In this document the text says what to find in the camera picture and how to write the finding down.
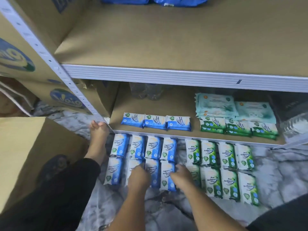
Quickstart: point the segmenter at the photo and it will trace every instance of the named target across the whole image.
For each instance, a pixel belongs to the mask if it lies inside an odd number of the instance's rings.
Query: metal shelving unit
[[[51,54],[10,2],[0,0],[1,13],[98,121],[105,119],[73,83],[72,78],[308,92],[308,31],[303,29],[306,26],[305,16],[308,17],[306,4],[308,0],[218,0],[217,5],[204,7],[204,10],[167,9],[155,5],[92,5],[56,52]],[[284,12],[284,8],[290,8],[291,11]],[[155,18],[158,19],[156,23],[149,22]],[[196,27],[197,20],[201,21],[205,30]],[[170,26],[175,24],[179,26],[170,34]],[[263,25],[263,32],[256,31],[257,27]],[[144,40],[133,41],[135,34],[141,35]],[[179,44],[168,41],[168,37],[174,36]],[[171,66],[168,66],[168,59],[171,60]],[[189,137],[170,133],[155,134],[162,137]],[[298,146],[308,142],[306,135],[280,144],[236,142],[275,148],[297,146],[308,149],[308,145]]]

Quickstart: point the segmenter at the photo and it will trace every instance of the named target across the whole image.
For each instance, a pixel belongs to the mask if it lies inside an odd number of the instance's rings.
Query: blue package
[[[157,4],[163,6],[193,7],[200,5],[207,0],[154,0]]]
[[[144,127],[166,130],[167,118],[165,116],[145,115]]]
[[[148,136],[147,147],[145,149],[145,158],[159,159],[160,158],[160,138]]]
[[[126,155],[129,137],[126,134],[115,134],[110,155],[124,157]]]
[[[173,161],[176,153],[176,139],[164,138],[160,160]]]
[[[109,158],[104,185],[118,185],[120,183],[121,169],[123,163],[122,160],[122,158],[117,157]]]
[[[170,172],[174,172],[174,170],[174,162],[161,161],[160,190],[176,191],[175,184],[170,177]]]
[[[132,136],[132,144],[129,150],[129,155],[132,157],[132,159],[144,158],[144,136]]]
[[[160,187],[159,160],[145,159],[145,170],[151,174],[150,187],[159,188]]]
[[[190,117],[167,116],[167,128],[171,130],[191,131]]]
[[[124,113],[121,124],[143,128],[144,114]]]
[[[134,4],[134,5],[144,5],[149,2],[149,0],[101,0],[101,1],[111,4]]]

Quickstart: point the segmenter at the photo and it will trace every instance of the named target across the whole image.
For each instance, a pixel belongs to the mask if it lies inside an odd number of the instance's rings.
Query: clear plastic bottle
[[[146,96],[145,84],[141,82],[129,82],[131,93],[134,98],[143,99]]]
[[[308,132],[308,113],[302,113],[280,124],[285,136],[291,138]]]
[[[162,84],[146,83],[145,91],[149,100],[159,100],[163,93]]]

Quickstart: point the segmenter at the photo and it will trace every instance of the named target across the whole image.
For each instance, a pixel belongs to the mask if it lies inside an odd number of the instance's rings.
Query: forearm
[[[119,213],[111,223],[109,231],[143,231],[145,192],[128,193]]]
[[[192,213],[199,231],[246,230],[196,186],[187,186],[184,193],[192,207]]]

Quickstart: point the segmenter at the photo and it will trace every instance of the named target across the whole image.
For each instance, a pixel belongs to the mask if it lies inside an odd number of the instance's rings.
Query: hand
[[[171,172],[170,176],[178,188],[184,190],[187,186],[195,185],[192,175],[190,171],[186,168],[186,166],[177,164],[176,168],[177,171]]]
[[[144,163],[136,166],[128,179],[129,193],[145,193],[151,184],[151,174],[144,170]]]

